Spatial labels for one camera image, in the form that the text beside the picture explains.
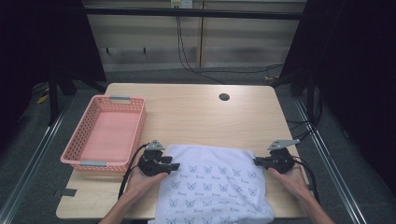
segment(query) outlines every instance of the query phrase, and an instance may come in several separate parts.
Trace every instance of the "pink plastic basket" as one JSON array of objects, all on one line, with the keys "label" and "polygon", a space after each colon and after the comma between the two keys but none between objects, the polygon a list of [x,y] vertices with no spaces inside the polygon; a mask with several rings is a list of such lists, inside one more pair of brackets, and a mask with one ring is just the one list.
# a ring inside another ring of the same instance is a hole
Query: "pink plastic basket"
[{"label": "pink plastic basket", "polygon": [[93,96],[61,157],[77,170],[125,172],[139,147],[145,100]]}]

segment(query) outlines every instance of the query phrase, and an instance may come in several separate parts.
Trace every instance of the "human arm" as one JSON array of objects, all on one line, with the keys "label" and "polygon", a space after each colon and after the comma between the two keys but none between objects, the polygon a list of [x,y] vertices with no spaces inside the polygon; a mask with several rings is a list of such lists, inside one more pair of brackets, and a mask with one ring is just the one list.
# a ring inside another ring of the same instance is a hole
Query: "human arm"
[{"label": "human arm", "polygon": [[159,184],[161,180],[167,176],[167,173],[160,173],[155,176],[146,176],[142,173],[139,167],[135,167],[129,177],[126,190],[99,223],[121,223],[123,217],[128,212],[128,209],[143,195],[145,195],[152,186]]},{"label": "human arm", "polygon": [[273,168],[269,168],[268,172],[274,178],[279,180],[288,192],[297,198],[297,200],[303,205],[306,213],[313,223],[334,223],[306,186],[303,172],[299,164],[296,163],[290,171],[283,175]]}]

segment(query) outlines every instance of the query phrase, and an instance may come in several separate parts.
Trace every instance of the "white cloth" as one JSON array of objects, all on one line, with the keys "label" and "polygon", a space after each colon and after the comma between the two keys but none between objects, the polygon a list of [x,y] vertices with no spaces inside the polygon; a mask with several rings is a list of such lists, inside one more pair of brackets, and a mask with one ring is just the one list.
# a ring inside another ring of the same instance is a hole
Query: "white cloth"
[{"label": "white cloth", "polygon": [[150,224],[264,224],[274,212],[266,201],[261,167],[249,150],[172,145],[180,163],[160,185],[155,220]]}]

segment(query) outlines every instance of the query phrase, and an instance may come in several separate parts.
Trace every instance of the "aluminum rail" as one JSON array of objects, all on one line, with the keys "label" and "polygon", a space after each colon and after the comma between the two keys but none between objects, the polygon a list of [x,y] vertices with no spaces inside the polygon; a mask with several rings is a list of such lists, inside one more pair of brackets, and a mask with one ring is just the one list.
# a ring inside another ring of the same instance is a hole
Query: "aluminum rail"
[{"label": "aluminum rail", "polygon": [[299,12],[265,12],[187,8],[143,8],[143,7],[34,7],[40,13],[77,13],[89,15],[129,15],[129,16],[169,16],[169,17],[208,17],[240,18],[299,21],[303,13]]},{"label": "aluminum rail", "polygon": [[309,117],[306,115],[306,108],[301,99],[297,99],[295,101],[297,108],[300,112],[301,117],[304,121],[307,121],[306,128],[308,131],[311,131],[311,137],[314,141],[315,146],[317,147],[318,153],[322,158],[324,165],[329,172],[330,177],[332,178],[332,182],[334,183],[335,187],[338,190],[338,193],[341,196],[341,199],[348,211],[353,223],[355,224],[366,224],[366,220],[361,212],[361,209],[356,202],[354,196],[352,195],[351,191],[349,190],[347,183],[345,182],[344,178],[341,176],[337,166],[335,165],[334,160],[332,159],[332,155],[327,149],[326,145],[323,142],[318,130],[314,128],[308,121]]},{"label": "aluminum rail", "polygon": [[31,185],[41,162],[44,160],[44,157],[49,150],[53,137],[58,132],[58,129],[62,124],[64,112],[69,107],[71,101],[72,98],[69,97],[67,102],[65,102],[64,108],[61,111],[59,117],[53,122],[51,126],[47,128],[46,133],[35,150],[35,154],[32,156],[32,159],[30,159],[17,185],[15,186],[14,190],[12,190],[11,194],[8,196],[0,210],[0,224],[9,224],[15,217],[15,214],[17,213],[24,196]]}]

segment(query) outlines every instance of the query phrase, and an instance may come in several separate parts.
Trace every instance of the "wooden table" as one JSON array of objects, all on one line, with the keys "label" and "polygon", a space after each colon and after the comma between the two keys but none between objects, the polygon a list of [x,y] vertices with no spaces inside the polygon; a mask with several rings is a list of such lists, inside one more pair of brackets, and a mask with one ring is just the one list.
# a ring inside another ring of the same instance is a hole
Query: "wooden table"
[{"label": "wooden table", "polygon": [[[227,93],[228,101],[219,96]],[[132,95],[146,99],[147,116],[140,145],[153,139],[164,146],[196,144],[243,148],[256,156],[269,156],[276,139],[291,139],[274,89],[264,86],[111,84],[106,95]],[[288,147],[298,156],[295,147]],[[116,202],[123,174],[73,171],[56,214],[60,218],[103,217]],[[266,198],[276,217],[306,217],[283,186],[265,172]],[[152,188],[126,215],[133,219],[155,217],[159,186]]]}]

